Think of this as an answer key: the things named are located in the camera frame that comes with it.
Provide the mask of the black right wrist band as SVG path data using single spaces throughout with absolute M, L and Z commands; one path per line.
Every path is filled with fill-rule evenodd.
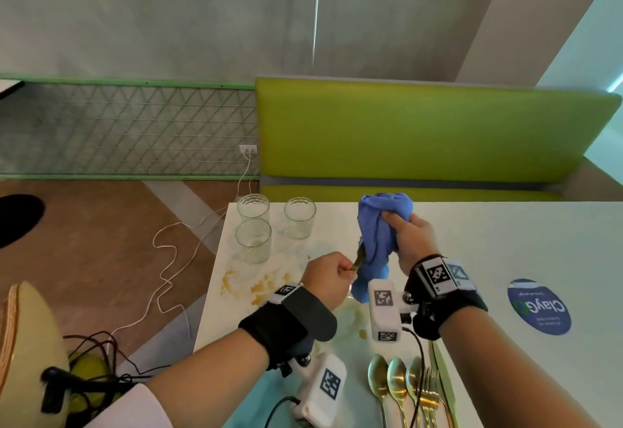
M 441 299 L 431 299 L 423 283 L 412 269 L 405 286 L 419 310 L 412 318 L 412 327 L 418 337 L 436 341 L 440 338 L 439 330 L 451 315 L 466 307 L 475 307 L 488 311 L 487 305 L 476 291 L 455 291 Z

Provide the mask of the round blue table sticker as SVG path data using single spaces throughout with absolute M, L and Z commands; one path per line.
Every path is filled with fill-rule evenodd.
M 515 313 L 535 330 L 551 336 L 562 336 L 571 330 L 568 307 L 547 286 L 516 279 L 508 285 L 507 294 Z

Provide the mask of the white marker tag block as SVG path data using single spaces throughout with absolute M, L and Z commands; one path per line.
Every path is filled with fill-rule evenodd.
M 455 291 L 476 291 L 463 265 L 446 257 L 430 257 L 413 267 L 431 299 L 447 297 Z

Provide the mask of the yellow wicker chair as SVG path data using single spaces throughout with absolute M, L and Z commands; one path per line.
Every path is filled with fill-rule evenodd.
M 51 308 L 31 283 L 12 285 L 0 327 L 0 428 L 65 428 L 68 373 Z

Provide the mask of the person's right forearm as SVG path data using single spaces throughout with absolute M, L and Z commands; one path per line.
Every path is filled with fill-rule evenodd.
M 483 310 L 458 310 L 439 333 L 483 428 L 601 428 Z

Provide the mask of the blue cleaning cloth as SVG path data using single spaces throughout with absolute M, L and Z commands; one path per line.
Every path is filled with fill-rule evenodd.
M 368 303 L 369 283 L 375 279 L 386 280 L 389 276 L 389 256 L 398 249 L 396 231 L 382 218 L 382 212 L 397 214 L 409 220 L 413 201 L 403 193 L 379 193 L 364 195 L 358 204 L 360 245 L 364 249 L 364 261 L 351 286 L 352 297 L 360 303 Z

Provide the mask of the black wrist band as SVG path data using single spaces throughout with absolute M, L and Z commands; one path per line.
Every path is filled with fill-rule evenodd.
M 315 341 L 328 342 L 337 332 L 337 318 L 305 287 L 300 287 L 282 305 L 267 299 L 241 320 L 245 331 L 267 352 L 266 371 L 287 365 L 290 360 L 311 353 Z
M 441 299 L 431 299 L 423 283 L 412 269 L 405 286 L 419 310 L 412 318 L 412 327 L 418 337 L 436 341 L 440 338 L 439 330 L 451 315 L 466 307 L 475 307 L 488 311 L 487 305 L 476 291 L 455 291 Z

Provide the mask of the small white marker tag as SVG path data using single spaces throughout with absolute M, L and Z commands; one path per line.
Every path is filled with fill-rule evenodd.
M 274 305 L 282 305 L 286 298 L 288 298 L 291 294 L 293 294 L 302 286 L 303 285 L 301 283 L 286 283 L 278 288 L 276 291 L 274 291 L 267 299 L 267 302 Z

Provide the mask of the black left wrist band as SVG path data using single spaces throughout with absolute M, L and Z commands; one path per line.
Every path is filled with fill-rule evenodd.
M 337 332 L 337 318 L 305 287 L 300 287 L 282 305 L 267 299 L 241 320 L 245 331 L 267 352 L 266 371 L 287 365 L 290 360 L 311 353 L 315 341 L 328 342 Z

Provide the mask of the orange sauce spill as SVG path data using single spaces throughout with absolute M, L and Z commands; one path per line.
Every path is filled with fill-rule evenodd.
M 270 294 L 293 279 L 290 272 L 229 268 L 221 278 L 220 297 L 259 306 Z

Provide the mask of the gold table knife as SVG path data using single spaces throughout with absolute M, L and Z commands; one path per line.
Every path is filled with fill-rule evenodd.
M 456 417 L 456 397 L 454 388 L 452 387 L 447 364 L 436 341 L 429 341 L 429 357 L 433 369 L 435 369 L 439 375 L 438 392 L 442 405 L 445 407 L 448 426 L 449 428 L 460 428 Z

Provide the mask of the person's left forearm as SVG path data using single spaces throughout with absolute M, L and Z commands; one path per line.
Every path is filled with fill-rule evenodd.
M 222 428 L 269 367 L 269 354 L 237 329 L 150 379 L 173 428 Z

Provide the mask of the person's right hand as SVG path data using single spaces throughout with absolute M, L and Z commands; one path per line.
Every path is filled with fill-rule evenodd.
M 432 225 L 415 213 L 412 214 L 412 225 L 409 228 L 394 229 L 399 266 L 406 276 L 409 276 L 413 267 L 422 260 L 442 255 Z

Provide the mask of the gold spoon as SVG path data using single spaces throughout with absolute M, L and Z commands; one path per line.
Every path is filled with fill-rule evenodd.
M 422 357 L 416 356 L 409 364 L 406 371 L 406 386 L 408 394 L 414 404 L 415 414 L 419 411 L 419 389 L 421 388 Z
M 385 397 L 389 393 L 387 382 L 388 363 L 380 354 L 374 354 L 368 368 L 368 383 L 370 390 L 378 400 L 383 420 L 383 428 L 387 428 L 387 417 L 385 414 Z
M 388 365 L 387 385 L 391 397 L 398 405 L 402 428 L 409 428 L 406 412 L 404 410 L 404 402 L 408 397 L 406 376 L 407 369 L 404 362 L 400 358 L 393 358 Z

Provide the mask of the yellow-green cushion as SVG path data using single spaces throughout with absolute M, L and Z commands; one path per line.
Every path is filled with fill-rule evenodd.
M 110 371 L 107 369 L 105 360 L 101 355 L 92 351 L 86 355 L 77 353 L 69 357 L 70 372 L 83 379 L 93 377 L 108 376 Z M 72 394 L 69 397 L 69 414 L 76 414 L 88 408 L 99 409 L 105 400 L 105 393 L 85 393 L 90 405 L 80 394 Z

